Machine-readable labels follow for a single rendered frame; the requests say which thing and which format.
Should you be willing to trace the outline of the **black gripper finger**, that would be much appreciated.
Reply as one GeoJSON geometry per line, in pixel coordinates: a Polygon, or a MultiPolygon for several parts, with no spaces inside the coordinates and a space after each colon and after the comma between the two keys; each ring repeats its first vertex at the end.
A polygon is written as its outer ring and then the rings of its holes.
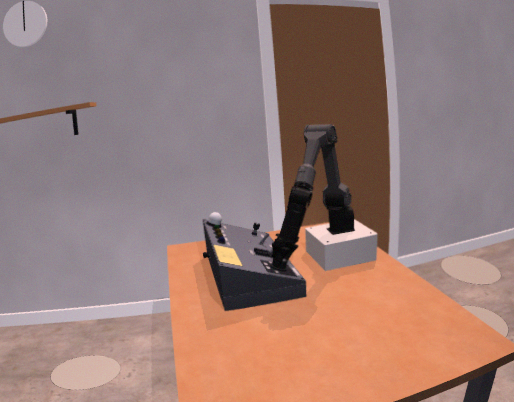
{"type": "Polygon", "coordinates": [[[291,257],[293,252],[298,248],[299,245],[297,245],[297,244],[286,244],[285,246],[286,246],[286,248],[290,248],[290,250],[286,253],[286,255],[284,257],[285,259],[289,260],[289,258],[291,257]]]}
{"type": "Polygon", "coordinates": [[[285,244],[281,244],[279,248],[273,245],[274,242],[272,242],[272,248],[273,248],[273,265],[276,267],[279,267],[282,263],[282,260],[286,253],[289,251],[289,248],[285,247],[285,244]]]}

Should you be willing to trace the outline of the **black angled console housing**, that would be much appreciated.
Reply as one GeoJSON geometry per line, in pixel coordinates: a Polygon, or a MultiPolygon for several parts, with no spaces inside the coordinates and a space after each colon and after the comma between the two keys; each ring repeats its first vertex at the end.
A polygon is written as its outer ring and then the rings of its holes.
{"type": "Polygon", "coordinates": [[[208,251],[203,257],[209,259],[225,311],[307,297],[306,280],[290,260],[273,265],[274,241],[257,231],[259,223],[251,230],[221,221],[217,212],[203,219],[208,251]]]}

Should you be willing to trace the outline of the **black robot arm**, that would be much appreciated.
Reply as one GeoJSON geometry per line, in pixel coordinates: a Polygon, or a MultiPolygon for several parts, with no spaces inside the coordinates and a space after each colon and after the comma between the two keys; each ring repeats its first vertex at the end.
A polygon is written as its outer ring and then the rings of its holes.
{"type": "Polygon", "coordinates": [[[351,194],[349,188],[340,181],[334,144],[337,143],[335,126],[332,124],[306,125],[304,139],[306,142],[304,162],[298,168],[283,222],[293,227],[301,227],[306,212],[305,207],[308,208],[311,202],[316,175],[314,165],[321,148],[328,184],[323,190],[323,204],[329,211],[329,228],[326,230],[332,235],[355,231],[354,212],[352,207],[349,207],[351,194]]]}

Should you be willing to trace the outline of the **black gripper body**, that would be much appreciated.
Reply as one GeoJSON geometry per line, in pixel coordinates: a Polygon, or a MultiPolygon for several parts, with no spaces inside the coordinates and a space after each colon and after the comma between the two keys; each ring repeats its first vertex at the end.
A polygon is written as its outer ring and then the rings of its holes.
{"type": "Polygon", "coordinates": [[[298,241],[296,241],[296,237],[298,237],[298,240],[299,240],[298,234],[299,234],[300,228],[301,227],[298,228],[298,227],[293,227],[293,226],[287,225],[283,222],[280,234],[279,233],[276,234],[276,236],[277,237],[279,236],[279,237],[274,240],[273,245],[280,247],[280,245],[282,243],[296,244],[298,242],[298,241]],[[282,242],[280,242],[280,241],[282,241],[282,242]]]}

